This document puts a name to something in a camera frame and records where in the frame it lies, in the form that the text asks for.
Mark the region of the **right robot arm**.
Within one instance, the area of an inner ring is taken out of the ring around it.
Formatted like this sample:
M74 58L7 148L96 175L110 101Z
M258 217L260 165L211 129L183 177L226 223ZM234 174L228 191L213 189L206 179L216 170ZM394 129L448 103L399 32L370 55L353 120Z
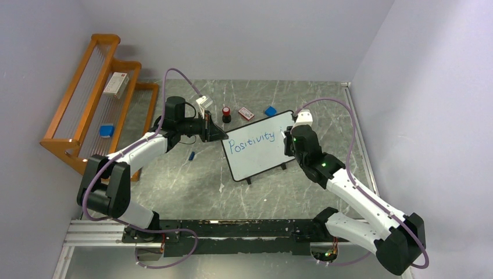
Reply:
M333 236L359 245L397 276L409 267L429 266L424 221L418 214L406 214L367 189L348 164L322 151L311 126L287 127L284 143L285 154L296 159L310 181L342 198L364 219L358 221L327 208L313 226L319 240Z

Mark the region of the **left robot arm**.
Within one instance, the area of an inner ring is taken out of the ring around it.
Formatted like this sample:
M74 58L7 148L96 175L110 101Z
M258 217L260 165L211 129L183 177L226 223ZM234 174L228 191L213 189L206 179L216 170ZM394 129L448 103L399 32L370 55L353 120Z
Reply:
M185 116L189 103L179 96L167 98L163 112L154 125L131 145L106 156L92 155L82 177L77 203L88 219L93 210L137 227L145 241L159 238L159 215L132 199L131 177L154 160L171 151L183 136L197 136L202 142L222 141L227 133L214 124L209 107L213 101L208 96L196 100L198 108L193 117Z

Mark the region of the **orange wooden shelf rack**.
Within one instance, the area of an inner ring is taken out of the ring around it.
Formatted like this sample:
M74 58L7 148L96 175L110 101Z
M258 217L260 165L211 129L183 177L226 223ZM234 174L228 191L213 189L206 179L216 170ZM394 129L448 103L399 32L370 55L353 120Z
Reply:
M41 146L83 174L87 159L93 154L108 155L118 151L124 123L132 101L147 97L148 110L140 138L152 125L159 87L155 83L141 83L138 76L140 62L115 58L120 44L116 34L93 34L54 117L40 141ZM129 82L117 99L104 95L103 89L113 72L128 73ZM99 136L102 124L113 124L111 138Z

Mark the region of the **white whiteboard black frame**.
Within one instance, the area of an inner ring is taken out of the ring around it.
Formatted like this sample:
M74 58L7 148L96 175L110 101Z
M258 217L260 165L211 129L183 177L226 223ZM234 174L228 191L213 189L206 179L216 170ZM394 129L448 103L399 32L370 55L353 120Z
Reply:
M250 184L251 177L279 166L285 169L286 163L295 159L284 154L281 136L281 131L294 125L292 114L286 110L227 132L222 147L235 182L247 180Z

